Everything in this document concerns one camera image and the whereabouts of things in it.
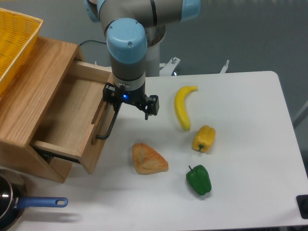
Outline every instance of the toy vegetable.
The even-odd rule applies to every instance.
[[[211,128],[209,125],[202,126],[192,142],[192,148],[197,152],[207,152],[214,142],[215,135],[215,129]]]
[[[197,165],[186,174],[186,179],[190,186],[199,194],[205,195],[212,190],[210,177],[203,165]]]

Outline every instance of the yellow plastic basket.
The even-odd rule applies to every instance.
[[[0,8],[0,96],[37,41],[43,20]]]

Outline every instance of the yellow banana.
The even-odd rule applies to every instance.
[[[197,86],[184,86],[180,88],[174,98],[174,107],[179,122],[183,129],[191,129],[191,122],[185,109],[185,98],[192,91],[198,90]]]

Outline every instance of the black metal handle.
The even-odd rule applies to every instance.
[[[114,127],[114,124],[115,124],[115,121],[116,121],[116,117],[117,117],[117,115],[118,115],[118,113],[119,113],[119,111],[120,111],[121,105],[122,105],[122,104],[120,103],[120,104],[118,105],[118,107],[116,107],[114,116],[112,117],[111,123],[110,123],[110,125],[109,125],[108,130],[107,130],[107,133],[106,133],[105,135],[96,134],[96,138],[97,138],[97,139],[106,140],[106,139],[110,136],[111,130],[112,130],[112,128]]]

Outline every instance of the black cable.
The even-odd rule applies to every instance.
[[[97,41],[97,40],[86,40],[86,41],[83,41],[82,43],[79,44],[79,46],[81,46],[82,44],[86,43],[86,42],[98,42],[98,43],[101,43],[101,44],[107,44],[105,42],[101,42],[101,41]]]

